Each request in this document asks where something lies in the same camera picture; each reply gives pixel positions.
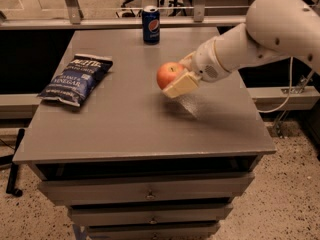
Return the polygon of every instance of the black cable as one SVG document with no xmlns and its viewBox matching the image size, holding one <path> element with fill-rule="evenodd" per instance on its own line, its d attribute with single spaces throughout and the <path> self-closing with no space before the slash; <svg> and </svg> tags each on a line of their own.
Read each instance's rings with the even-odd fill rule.
<svg viewBox="0 0 320 240">
<path fill-rule="evenodd" d="M 0 139 L 0 141 L 1 141 L 5 146 L 7 146 L 7 147 L 9 147 L 9 148 L 11 148 L 11 149 L 13 149 L 13 150 L 15 150 L 14 147 L 10 146 L 10 145 L 7 144 L 6 142 L 4 142 L 2 139 Z"/>
</svg>

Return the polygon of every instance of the pepsi can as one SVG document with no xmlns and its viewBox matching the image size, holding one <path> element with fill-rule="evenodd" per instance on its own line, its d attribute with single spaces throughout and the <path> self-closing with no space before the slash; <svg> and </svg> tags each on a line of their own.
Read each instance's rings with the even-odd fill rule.
<svg viewBox="0 0 320 240">
<path fill-rule="evenodd" d="M 160 13 L 156 6 L 146 6 L 142 11 L 143 41 L 157 44 L 160 41 Z"/>
</svg>

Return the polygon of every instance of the gray tabletop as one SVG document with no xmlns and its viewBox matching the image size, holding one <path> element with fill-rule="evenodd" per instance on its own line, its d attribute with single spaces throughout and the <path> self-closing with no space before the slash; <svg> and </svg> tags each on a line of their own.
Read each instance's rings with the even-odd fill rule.
<svg viewBox="0 0 320 240">
<path fill-rule="evenodd" d="M 111 72 L 80 108 L 42 102 L 17 163 L 56 163 L 271 154 L 275 146 L 238 72 L 169 99 L 159 65 L 178 61 L 215 28 L 161 29 L 158 45 L 142 30 L 77 31 L 57 72 L 75 53 L 111 56 Z"/>
</svg>

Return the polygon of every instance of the can logo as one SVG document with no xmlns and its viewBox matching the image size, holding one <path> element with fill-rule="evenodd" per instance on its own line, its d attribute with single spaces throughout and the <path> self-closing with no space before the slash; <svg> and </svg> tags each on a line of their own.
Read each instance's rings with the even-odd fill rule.
<svg viewBox="0 0 320 240">
<path fill-rule="evenodd" d="M 158 19 L 154 19 L 152 21 L 149 22 L 148 25 L 149 31 L 152 33 L 155 33 L 158 31 L 159 29 L 159 20 Z"/>
</svg>

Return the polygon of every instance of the blue snack bag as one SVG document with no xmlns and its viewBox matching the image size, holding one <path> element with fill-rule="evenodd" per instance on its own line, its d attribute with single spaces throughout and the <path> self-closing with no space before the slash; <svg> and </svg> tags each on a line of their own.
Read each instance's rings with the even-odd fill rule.
<svg viewBox="0 0 320 240">
<path fill-rule="evenodd" d="M 109 57 L 76 54 L 62 73 L 54 77 L 38 97 L 80 107 L 112 65 Z"/>
</svg>

